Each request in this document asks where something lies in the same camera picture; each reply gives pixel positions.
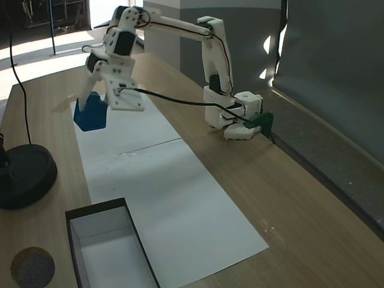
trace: black round base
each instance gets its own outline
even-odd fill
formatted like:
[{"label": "black round base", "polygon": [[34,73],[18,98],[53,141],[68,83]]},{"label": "black round base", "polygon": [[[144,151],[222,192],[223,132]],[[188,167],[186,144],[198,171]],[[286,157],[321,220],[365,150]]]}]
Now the black round base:
[{"label": "black round base", "polygon": [[7,156],[10,159],[10,176],[0,178],[0,208],[23,208],[48,193],[58,171],[46,148],[18,146],[8,150]]}]

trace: white robotic arm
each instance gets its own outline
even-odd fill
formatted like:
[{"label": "white robotic arm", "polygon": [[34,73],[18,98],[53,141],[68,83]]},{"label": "white robotic arm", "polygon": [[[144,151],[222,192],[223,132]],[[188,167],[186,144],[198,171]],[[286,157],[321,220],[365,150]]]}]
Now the white robotic arm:
[{"label": "white robotic arm", "polygon": [[[92,49],[86,62],[87,78],[78,95],[78,116],[84,112],[88,97],[97,81],[104,80],[107,87],[105,102],[115,110],[145,109],[142,96],[131,77],[134,59],[131,57],[136,42],[136,29],[168,32],[202,42],[205,79],[204,101],[217,103],[236,115],[252,120],[261,113],[262,98],[251,92],[233,96],[233,77],[230,53],[224,23],[213,17],[202,17],[197,24],[161,16],[159,10],[140,7],[118,7],[104,36],[104,48]],[[75,113],[79,125],[81,117]],[[242,121],[218,107],[206,107],[205,119],[210,126],[222,129],[227,139],[250,139],[260,128],[246,128]]]}]

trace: open box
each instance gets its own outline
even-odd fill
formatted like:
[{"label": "open box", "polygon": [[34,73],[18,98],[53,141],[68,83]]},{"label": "open box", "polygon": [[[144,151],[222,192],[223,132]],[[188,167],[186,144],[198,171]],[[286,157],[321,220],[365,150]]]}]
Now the open box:
[{"label": "open box", "polygon": [[159,288],[124,198],[67,211],[79,288]]}]

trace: wooden table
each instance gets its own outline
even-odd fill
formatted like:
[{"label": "wooden table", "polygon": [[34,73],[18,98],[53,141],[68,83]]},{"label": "wooden table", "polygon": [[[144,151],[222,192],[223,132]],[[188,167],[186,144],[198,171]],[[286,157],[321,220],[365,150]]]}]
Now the wooden table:
[{"label": "wooden table", "polygon": [[[136,55],[134,78],[146,88],[202,101],[202,89],[153,55]],[[59,175],[51,192],[19,211],[0,211],[0,287],[16,287],[10,263],[31,246],[56,263],[49,287],[76,287],[64,212],[90,205],[68,96],[82,68],[25,83],[32,141],[45,146]],[[96,90],[104,91],[98,84]],[[153,99],[270,248],[189,287],[384,287],[384,243],[307,171],[262,135],[225,141],[202,107]],[[7,149],[26,144],[21,89],[15,86],[1,130]]]}]

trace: black cord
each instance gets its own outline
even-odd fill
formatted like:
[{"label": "black cord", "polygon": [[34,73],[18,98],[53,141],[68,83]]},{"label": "black cord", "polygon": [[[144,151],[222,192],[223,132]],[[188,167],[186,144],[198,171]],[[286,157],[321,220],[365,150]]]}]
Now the black cord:
[{"label": "black cord", "polygon": [[5,5],[5,0],[2,0],[2,4],[4,6],[4,11],[5,11],[5,15],[7,17],[7,20],[8,20],[8,24],[10,26],[10,61],[11,61],[11,66],[12,66],[12,70],[13,70],[13,74],[15,75],[16,77],[16,80],[17,82],[19,83],[22,91],[23,91],[23,94],[24,94],[24,117],[25,117],[25,127],[26,127],[26,133],[28,135],[28,142],[29,144],[31,145],[32,142],[31,142],[31,135],[29,133],[29,124],[28,124],[28,111],[27,111],[27,100],[26,100],[26,91],[25,91],[25,88],[22,84],[22,82],[20,81],[17,73],[16,73],[16,69],[14,67],[14,62],[13,62],[13,51],[12,51],[12,43],[13,43],[13,31],[12,31],[12,22],[11,22],[11,18],[8,14],[8,11],[7,11],[7,6]]},{"label": "black cord", "polygon": [[229,62],[229,57],[228,57],[228,52],[227,52],[227,49],[226,49],[226,46],[224,44],[224,41],[218,37],[217,35],[212,35],[212,37],[214,37],[215,39],[217,39],[218,41],[220,41],[222,47],[223,47],[223,50],[224,50],[224,55],[226,57],[226,61],[227,61],[227,67],[228,67],[228,74],[229,74],[229,83],[230,83],[230,93],[233,92],[233,84],[232,84],[232,80],[231,80],[231,72],[230,72],[230,62]]},{"label": "black cord", "polygon": [[271,133],[271,140],[272,140],[272,143],[276,145],[276,141],[275,141],[274,136],[272,135],[272,133]]},{"label": "black cord", "polygon": [[148,23],[149,24],[155,24],[155,25],[159,25],[159,26],[165,26],[165,27],[170,27],[170,28],[173,28],[173,29],[177,29],[177,30],[181,30],[181,31],[185,31],[185,32],[188,32],[188,33],[192,33],[192,34],[197,34],[197,35],[201,35],[201,36],[210,36],[212,38],[215,38],[217,39],[218,41],[220,41],[221,43],[221,46],[223,47],[223,52],[224,52],[224,56],[226,58],[226,62],[227,62],[227,68],[228,68],[228,74],[229,74],[229,83],[230,83],[230,92],[227,93],[227,92],[224,92],[222,91],[222,93],[227,93],[228,95],[229,94],[232,94],[233,92],[233,83],[232,83],[232,74],[231,74],[231,68],[230,68],[230,61],[229,61],[229,56],[228,56],[228,52],[227,52],[227,49],[226,49],[226,46],[224,44],[224,41],[218,37],[217,35],[211,33],[211,34],[203,34],[203,33],[199,33],[199,32],[195,32],[195,31],[191,31],[191,30],[188,30],[188,29],[184,29],[184,28],[180,28],[180,27],[176,27],[176,26],[173,26],[173,25],[168,25],[168,24],[163,24],[163,23],[158,23],[158,22],[150,22]]},{"label": "black cord", "polygon": [[141,20],[143,20],[143,12],[148,15],[148,21],[145,24],[141,25],[141,26],[136,26],[136,28],[139,28],[139,29],[140,28],[144,28],[144,27],[147,27],[149,24],[151,24],[151,15],[150,15],[150,13],[148,11],[146,11],[144,9],[142,10],[142,12],[140,14]]},{"label": "black cord", "polygon": [[149,94],[149,95],[152,95],[152,96],[155,96],[155,97],[167,100],[167,101],[171,101],[171,102],[175,102],[175,103],[179,103],[179,104],[184,104],[184,105],[191,105],[191,106],[215,106],[215,107],[218,107],[221,110],[227,112],[228,114],[232,115],[234,117],[234,119],[238,119],[238,120],[241,120],[241,121],[253,124],[252,121],[237,115],[236,113],[232,112],[231,110],[229,110],[229,109],[227,109],[227,108],[225,108],[222,105],[217,104],[217,103],[202,103],[202,102],[185,101],[185,100],[180,100],[180,99],[175,99],[175,98],[171,98],[171,97],[168,97],[168,96],[164,96],[164,95],[161,95],[159,93],[152,92],[152,91],[145,90],[145,89],[140,89],[140,88],[119,88],[120,91],[126,90],[126,89],[127,90],[135,90],[135,91],[140,92],[140,93]]}]

